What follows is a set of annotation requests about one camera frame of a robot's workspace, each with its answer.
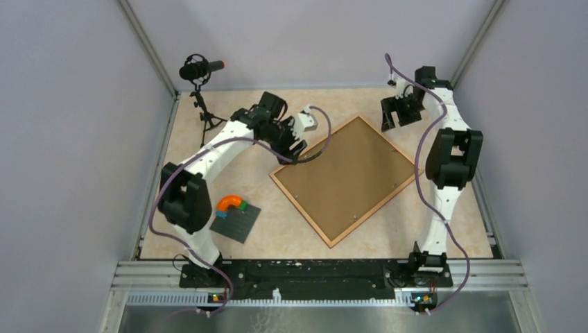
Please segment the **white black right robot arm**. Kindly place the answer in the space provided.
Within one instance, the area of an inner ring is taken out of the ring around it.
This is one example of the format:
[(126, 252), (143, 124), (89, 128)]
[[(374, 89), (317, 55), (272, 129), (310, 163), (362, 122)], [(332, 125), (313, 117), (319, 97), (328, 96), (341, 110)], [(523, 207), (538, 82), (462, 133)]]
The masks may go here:
[(436, 129), (426, 157), (425, 174), (431, 182), (434, 201), (423, 203), (429, 220), (409, 255), (405, 275), (416, 286), (448, 276), (447, 239), (452, 237), (450, 222), (456, 203), (476, 172), (483, 134), (471, 129), (461, 117), (453, 97), (453, 86), (437, 78), (435, 67), (423, 66), (410, 79), (390, 67), (388, 85), (392, 97), (381, 100), (381, 132), (422, 120), (423, 111), (433, 116), (417, 145), (420, 157), (426, 136)]

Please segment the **red wooden photo frame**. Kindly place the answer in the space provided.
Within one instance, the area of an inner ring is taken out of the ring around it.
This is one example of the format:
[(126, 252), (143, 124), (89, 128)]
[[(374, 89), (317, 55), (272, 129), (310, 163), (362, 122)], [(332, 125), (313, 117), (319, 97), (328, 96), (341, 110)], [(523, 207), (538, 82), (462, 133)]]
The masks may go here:
[(421, 171), (409, 154), (358, 115), (337, 127), (311, 162), (284, 165), (273, 182), (333, 248), (409, 186)]

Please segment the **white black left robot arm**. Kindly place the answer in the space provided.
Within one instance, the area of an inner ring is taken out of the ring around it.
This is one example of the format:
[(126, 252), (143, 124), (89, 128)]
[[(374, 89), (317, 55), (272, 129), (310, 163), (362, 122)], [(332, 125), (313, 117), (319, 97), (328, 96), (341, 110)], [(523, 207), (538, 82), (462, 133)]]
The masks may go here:
[(315, 130), (316, 118), (302, 110), (281, 119), (284, 99), (264, 92), (258, 103), (240, 108), (208, 144), (180, 164), (167, 163), (161, 172), (157, 211), (176, 230), (175, 239), (189, 251), (196, 278), (206, 287), (221, 281), (221, 253), (211, 237), (213, 205), (209, 187), (234, 158), (263, 143), (280, 162), (297, 162), (307, 147), (302, 134)]

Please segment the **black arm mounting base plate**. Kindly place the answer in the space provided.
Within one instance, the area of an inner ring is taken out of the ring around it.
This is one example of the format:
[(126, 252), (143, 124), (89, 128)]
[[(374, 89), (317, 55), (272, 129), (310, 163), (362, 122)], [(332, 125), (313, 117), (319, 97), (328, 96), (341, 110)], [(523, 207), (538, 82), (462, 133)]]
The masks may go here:
[(235, 259), (217, 267), (184, 264), (179, 286), (233, 290), (233, 300), (269, 299), (274, 290), (284, 300), (384, 300), (400, 288), (453, 286), (447, 267), (419, 272), (405, 259)]

